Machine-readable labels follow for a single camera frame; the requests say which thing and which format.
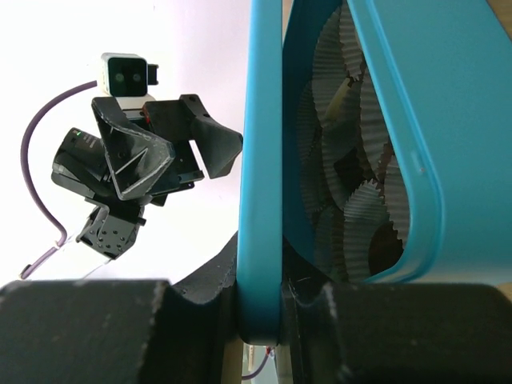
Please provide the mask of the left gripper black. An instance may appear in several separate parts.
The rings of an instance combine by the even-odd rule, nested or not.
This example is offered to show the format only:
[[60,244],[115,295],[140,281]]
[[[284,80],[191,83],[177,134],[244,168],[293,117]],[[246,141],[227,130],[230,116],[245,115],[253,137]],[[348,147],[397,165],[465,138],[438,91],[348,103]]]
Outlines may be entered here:
[[164,206],[203,180],[192,140],[211,179],[227,176],[242,152],[242,134],[215,121],[196,94],[124,110],[115,98],[96,97],[91,107],[121,200]]

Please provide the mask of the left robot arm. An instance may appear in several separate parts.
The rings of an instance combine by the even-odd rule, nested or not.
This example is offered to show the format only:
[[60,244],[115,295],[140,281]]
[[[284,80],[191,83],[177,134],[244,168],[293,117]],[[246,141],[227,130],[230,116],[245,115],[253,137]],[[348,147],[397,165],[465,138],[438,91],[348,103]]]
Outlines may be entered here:
[[227,176],[242,152],[242,135],[216,122],[196,94],[136,109],[99,97],[92,111],[100,135],[71,129],[51,178],[94,204],[77,240],[110,260],[135,244],[147,205]]

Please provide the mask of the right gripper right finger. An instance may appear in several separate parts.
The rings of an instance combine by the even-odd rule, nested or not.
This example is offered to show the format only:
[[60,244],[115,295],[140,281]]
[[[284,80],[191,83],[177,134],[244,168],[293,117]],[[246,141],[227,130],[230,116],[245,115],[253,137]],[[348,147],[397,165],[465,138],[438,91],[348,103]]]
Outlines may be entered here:
[[336,283],[282,251],[279,380],[508,383],[511,303],[475,284]]

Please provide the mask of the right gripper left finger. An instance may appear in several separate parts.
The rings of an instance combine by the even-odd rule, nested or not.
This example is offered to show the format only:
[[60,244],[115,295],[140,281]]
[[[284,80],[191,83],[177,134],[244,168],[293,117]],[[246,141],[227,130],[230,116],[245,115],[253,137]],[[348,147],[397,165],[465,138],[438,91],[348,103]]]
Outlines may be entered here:
[[4,383],[237,383],[236,253],[177,284],[12,282],[1,291]]

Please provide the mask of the blue tin lid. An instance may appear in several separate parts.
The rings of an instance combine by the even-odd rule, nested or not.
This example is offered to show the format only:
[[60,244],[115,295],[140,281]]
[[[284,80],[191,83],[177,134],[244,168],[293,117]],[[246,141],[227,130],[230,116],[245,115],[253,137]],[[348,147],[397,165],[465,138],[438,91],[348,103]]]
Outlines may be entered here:
[[282,281],[282,4],[250,4],[238,224],[238,328],[248,344],[279,340]]

